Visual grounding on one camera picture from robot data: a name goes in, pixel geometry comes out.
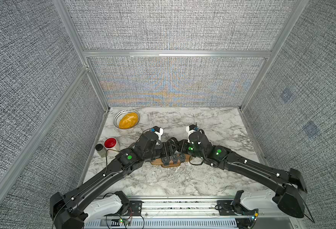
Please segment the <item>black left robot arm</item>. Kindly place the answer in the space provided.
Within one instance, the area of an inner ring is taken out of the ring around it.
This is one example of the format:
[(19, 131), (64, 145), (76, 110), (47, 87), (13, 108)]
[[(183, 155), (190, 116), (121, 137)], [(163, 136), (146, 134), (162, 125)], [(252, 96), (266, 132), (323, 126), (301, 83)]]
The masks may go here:
[(174, 154), (178, 146), (179, 141), (174, 137), (162, 142), (155, 132), (142, 133), (137, 142), (122, 149), (104, 169), (85, 184), (66, 194), (57, 192), (50, 198), (52, 228), (83, 228), (87, 218), (84, 211), (93, 200), (117, 181), (141, 168), (145, 162)]

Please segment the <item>left white arm base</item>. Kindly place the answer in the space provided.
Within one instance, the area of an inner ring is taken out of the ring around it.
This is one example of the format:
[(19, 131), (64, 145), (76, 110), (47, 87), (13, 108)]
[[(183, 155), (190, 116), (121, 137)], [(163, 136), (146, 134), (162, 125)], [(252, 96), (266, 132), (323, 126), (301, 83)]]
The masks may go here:
[(87, 214), (87, 218), (84, 223), (87, 224), (90, 221), (101, 218), (105, 215), (123, 215), (130, 206), (129, 198), (122, 191), (117, 191), (109, 197), (103, 199), (97, 199), (91, 202), (84, 213)]

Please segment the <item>black slim watch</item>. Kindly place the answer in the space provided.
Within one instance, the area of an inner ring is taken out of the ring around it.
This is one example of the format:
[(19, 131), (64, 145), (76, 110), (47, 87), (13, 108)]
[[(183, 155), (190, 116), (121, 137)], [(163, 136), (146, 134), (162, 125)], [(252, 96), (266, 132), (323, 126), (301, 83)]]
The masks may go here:
[(181, 163), (184, 163), (186, 161), (186, 155), (185, 154), (179, 154), (179, 160)]
[(173, 164), (177, 164), (178, 163), (178, 160), (179, 160), (179, 157), (177, 154), (174, 154), (172, 157), (171, 157), (171, 160), (173, 162)]

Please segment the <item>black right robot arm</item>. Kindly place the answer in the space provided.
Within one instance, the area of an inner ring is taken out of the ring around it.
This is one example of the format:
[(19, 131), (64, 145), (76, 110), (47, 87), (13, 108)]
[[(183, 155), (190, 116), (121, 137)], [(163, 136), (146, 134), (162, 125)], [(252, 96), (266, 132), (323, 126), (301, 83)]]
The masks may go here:
[(199, 131), (178, 142), (178, 152), (199, 157), (204, 164), (252, 179), (275, 192), (272, 201), (287, 215), (305, 217), (307, 187), (300, 171), (272, 168), (245, 158), (229, 148), (213, 145)]

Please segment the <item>right white arm base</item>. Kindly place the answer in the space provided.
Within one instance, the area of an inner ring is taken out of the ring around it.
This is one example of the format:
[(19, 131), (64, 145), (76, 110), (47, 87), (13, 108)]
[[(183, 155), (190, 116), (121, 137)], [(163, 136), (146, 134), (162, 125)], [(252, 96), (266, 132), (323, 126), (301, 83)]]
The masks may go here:
[(286, 216), (272, 200), (275, 192), (267, 189), (263, 191), (247, 192), (243, 190), (237, 191), (235, 199), (248, 210), (259, 210), (261, 217), (284, 217)]

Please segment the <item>wooden watch stand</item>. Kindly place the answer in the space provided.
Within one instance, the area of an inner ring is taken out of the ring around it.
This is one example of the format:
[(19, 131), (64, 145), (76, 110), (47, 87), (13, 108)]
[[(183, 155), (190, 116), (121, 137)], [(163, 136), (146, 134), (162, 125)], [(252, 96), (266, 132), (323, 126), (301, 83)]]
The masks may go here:
[[(191, 159), (191, 156), (190, 155), (186, 155), (186, 161), (185, 162), (189, 162)], [(182, 163), (180, 162), (180, 160), (178, 160), (178, 163), (177, 164), (173, 164), (172, 160), (170, 161), (170, 165), (165, 167), (163, 166), (163, 163), (161, 161), (161, 158), (158, 158), (158, 159), (155, 159), (153, 161), (150, 162), (151, 165), (158, 165), (158, 166), (161, 166), (163, 168), (172, 168), (172, 167), (179, 167)]]

